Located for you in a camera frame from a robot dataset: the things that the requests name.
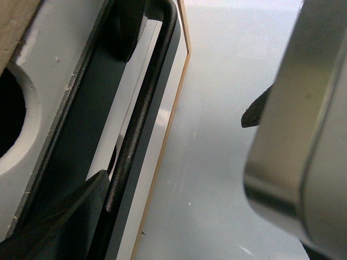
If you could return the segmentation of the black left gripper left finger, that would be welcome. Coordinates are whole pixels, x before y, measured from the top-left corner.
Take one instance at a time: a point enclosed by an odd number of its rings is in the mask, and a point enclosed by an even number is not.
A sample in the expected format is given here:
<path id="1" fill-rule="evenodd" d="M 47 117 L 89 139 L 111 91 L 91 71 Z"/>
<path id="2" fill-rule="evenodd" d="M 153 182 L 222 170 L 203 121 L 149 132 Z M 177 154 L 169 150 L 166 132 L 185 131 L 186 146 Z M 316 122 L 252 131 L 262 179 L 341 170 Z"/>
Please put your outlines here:
<path id="1" fill-rule="evenodd" d="M 108 186 L 108 173 L 96 173 L 1 242 L 1 259 L 86 259 Z"/>

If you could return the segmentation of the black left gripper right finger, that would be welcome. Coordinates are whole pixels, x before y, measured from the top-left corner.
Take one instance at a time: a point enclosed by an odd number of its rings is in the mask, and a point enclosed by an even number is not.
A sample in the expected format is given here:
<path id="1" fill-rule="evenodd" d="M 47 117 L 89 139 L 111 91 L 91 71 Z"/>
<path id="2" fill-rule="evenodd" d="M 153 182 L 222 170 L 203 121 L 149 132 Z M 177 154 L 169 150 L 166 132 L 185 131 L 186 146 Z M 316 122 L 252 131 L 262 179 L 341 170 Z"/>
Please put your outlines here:
<path id="1" fill-rule="evenodd" d="M 106 21 L 106 45 L 119 60 L 127 63 L 141 37 L 146 1 L 114 1 Z"/>

